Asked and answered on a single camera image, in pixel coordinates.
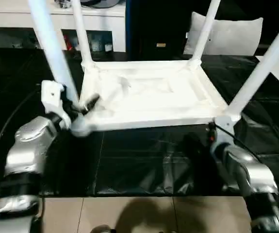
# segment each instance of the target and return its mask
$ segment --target white clamp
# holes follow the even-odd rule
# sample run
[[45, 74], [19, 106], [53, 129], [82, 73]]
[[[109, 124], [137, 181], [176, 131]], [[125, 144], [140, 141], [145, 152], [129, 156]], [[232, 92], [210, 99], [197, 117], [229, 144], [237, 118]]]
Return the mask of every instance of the white clamp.
[[61, 92], [64, 91], [63, 85], [55, 81], [43, 80], [41, 83], [41, 102], [47, 113], [55, 113], [64, 120], [66, 128], [69, 129], [71, 119], [63, 109]]

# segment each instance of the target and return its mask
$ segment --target robotic arm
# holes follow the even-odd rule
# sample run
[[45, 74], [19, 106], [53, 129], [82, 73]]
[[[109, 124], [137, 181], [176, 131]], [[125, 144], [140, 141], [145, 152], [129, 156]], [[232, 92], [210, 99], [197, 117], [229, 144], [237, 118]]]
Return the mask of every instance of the robotic arm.
[[210, 125], [211, 154], [228, 183], [233, 178], [245, 199], [253, 233], [279, 233], [279, 190], [271, 170], [247, 150], [234, 144], [228, 116]]
[[[40, 233], [42, 218], [39, 192], [46, 153], [61, 130], [67, 130], [87, 114], [99, 96], [77, 109], [66, 98], [66, 88], [43, 81], [41, 101], [46, 116], [38, 116], [15, 134], [0, 184], [0, 233]], [[251, 217], [253, 233], [279, 233], [279, 190], [270, 169], [245, 149], [234, 144], [233, 122], [219, 116], [210, 125], [211, 154], [227, 183], [238, 184]]]
[[66, 98], [64, 86], [54, 81], [42, 82], [41, 101], [46, 116], [38, 116], [19, 128], [7, 155], [0, 184], [0, 233], [42, 232], [38, 212], [46, 153], [58, 133], [87, 114], [98, 98], [93, 98], [84, 109], [77, 109]]

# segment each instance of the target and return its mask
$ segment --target tiled floor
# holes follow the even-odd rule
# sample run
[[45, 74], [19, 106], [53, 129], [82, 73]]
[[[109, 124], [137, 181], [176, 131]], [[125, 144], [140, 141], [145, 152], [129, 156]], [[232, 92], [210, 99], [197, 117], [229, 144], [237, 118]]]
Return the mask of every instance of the tiled floor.
[[247, 233], [240, 197], [47, 198], [45, 233]]

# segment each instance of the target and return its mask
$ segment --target white shelf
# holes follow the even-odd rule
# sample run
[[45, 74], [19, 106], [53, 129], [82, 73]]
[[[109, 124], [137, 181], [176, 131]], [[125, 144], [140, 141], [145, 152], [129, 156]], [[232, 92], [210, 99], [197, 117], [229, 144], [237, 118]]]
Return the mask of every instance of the white shelf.
[[[61, 30], [75, 29], [72, 8], [60, 8], [54, 0], [46, 1], [58, 40], [65, 50]], [[83, 7], [82, 13], [86, 30], [111, 31], [114, 51], [125, 52], [125, 1], [106, 9]], [[0, 27], [34, 28], [28, 0], [0, 0]]]
[[[60, 8], [54, 0], [47, 0], [50, 14], [52, 15], [72, 15], [72, 8]], [[30, 13], [27, 0], [0, 0], [0, 13]], [[96, 9], [83, 7], [84, 16], [111, 16], [125, 17], [125, 1], [114, 7], [106, 9]]]

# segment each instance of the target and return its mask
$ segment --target black table surface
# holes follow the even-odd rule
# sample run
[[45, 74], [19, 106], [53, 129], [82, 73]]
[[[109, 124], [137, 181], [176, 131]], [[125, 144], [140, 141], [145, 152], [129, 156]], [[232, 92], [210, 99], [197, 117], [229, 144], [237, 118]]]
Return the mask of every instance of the black table surface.
[[[80, 91], [80, 56], [66, 52]], [[258, 60], [242, 56], [203, 56], [202, 67], [226, 102], [230, 102]], [[17, 105], [52, 74], [41, 50], [0, 49], [0, 131]], [[15, 114], [0, 141], [0, 180], [14, 132], [43, 115], [34, 94]], [[207, 153], [206, 125], [94, 132], [75, 138], [58, 136], [47, 154], [47, 196], [229, 195]], [[279, 81], [270, 74], [235, 127], [238, 138], [255, 151], [279, 180]]]

